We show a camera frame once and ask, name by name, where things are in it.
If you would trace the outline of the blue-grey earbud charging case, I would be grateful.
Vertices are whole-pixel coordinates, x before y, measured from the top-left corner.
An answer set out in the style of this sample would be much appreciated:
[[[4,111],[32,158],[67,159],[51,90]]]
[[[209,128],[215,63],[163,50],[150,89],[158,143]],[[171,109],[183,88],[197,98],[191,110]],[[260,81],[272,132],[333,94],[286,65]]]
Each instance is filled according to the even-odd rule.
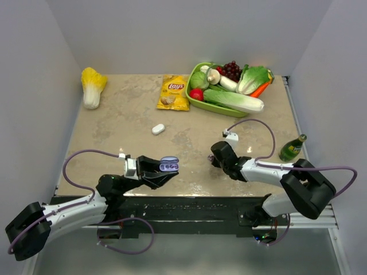
[[[165,169],[165,165],[168,164],[175,164],[175,163],[179,163],[179,159],[175,156],[165,156],[160,160],[160,165],[159,165],[159,170],[162,172],[177,172],[177,171],[167,171]]]

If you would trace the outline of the white earbud charging case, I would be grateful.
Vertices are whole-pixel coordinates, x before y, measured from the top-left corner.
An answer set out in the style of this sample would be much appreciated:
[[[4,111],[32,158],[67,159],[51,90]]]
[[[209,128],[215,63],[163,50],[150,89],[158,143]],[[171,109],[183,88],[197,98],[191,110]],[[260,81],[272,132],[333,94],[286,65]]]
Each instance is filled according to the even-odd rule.
[[[156,126],[152,127],[151,132],[153,135],[159,135],[165,130],[164,124],[157,124]]]

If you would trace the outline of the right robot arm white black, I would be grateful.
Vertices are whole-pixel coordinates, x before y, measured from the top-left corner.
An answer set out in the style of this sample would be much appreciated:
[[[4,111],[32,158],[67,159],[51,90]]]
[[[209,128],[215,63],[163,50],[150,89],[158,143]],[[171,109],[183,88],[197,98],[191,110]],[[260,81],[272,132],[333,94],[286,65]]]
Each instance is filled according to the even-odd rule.
[[[255,211],[256,220],[262,225],[269,225],[278,215],[295,212],[317,219],[336,194],[333,184],[305,159],[283,165],[256,162],[254,158],[238,157],[225,141],[215,143],[210,150],[212,165],[231,179],[283,188],[283,194],[267,196]]]

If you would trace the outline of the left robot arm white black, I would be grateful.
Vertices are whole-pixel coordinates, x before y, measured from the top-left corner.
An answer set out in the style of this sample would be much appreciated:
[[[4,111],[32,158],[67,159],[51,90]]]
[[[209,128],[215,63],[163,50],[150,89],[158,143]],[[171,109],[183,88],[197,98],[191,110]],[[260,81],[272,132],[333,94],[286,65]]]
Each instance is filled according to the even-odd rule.
[[[112,225],[126,192],[142,185],[155,190],[179,173],[176,157],[133,159],[121,154],[119,158],[124,160],[123,175],[102,175],[91,194],[57,205],[27,205],[5,228],[10,242],[7,252],[17,261],[27,260],[65,233],[87,225]]]

